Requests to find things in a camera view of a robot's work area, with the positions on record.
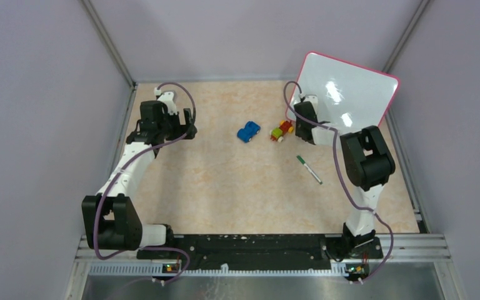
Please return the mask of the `green white marker pen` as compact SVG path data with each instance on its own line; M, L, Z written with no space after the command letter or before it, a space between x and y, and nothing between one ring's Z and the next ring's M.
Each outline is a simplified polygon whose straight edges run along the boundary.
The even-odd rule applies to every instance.
M314 170L305 162L305 160L300 155L297 155L296 158L307 169L309 174L317 181L318 184L323 184L321 178L314 172Z

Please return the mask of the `pink-framed whiteboard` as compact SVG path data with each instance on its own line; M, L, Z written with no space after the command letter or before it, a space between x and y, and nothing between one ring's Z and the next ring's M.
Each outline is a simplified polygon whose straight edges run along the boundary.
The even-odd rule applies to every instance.
M400 85L397 77L318 52L305 55L293 85L291 106L299 95L318 97L318 121L342 134L380 125Z

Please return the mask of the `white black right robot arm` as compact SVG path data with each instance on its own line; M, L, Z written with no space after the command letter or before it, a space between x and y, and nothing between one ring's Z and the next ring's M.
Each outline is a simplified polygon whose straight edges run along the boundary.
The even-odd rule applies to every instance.
M289 106L296 117L296 134L310 144L332 147L336 174L354 208L343 224L340 240L328 246L327 255L336 261L357 258L373 247L376 222L393 233L377 207L379 196L396 169L395 162L377 126L341 134L330 122L318 120L317 107L317 97L304 94Z

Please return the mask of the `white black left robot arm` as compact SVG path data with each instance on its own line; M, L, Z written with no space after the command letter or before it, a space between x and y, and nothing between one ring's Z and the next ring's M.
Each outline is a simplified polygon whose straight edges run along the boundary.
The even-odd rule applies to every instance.
M140 104L140 118L126 138L109 179L96 194L82 200L86 240L93 250L133 251L151 246L160 258L168 258L175 251L170 227L144 224L132 198L160 149L183 139L194 139L196 109L179 111L174 91L157 87L154 96Z

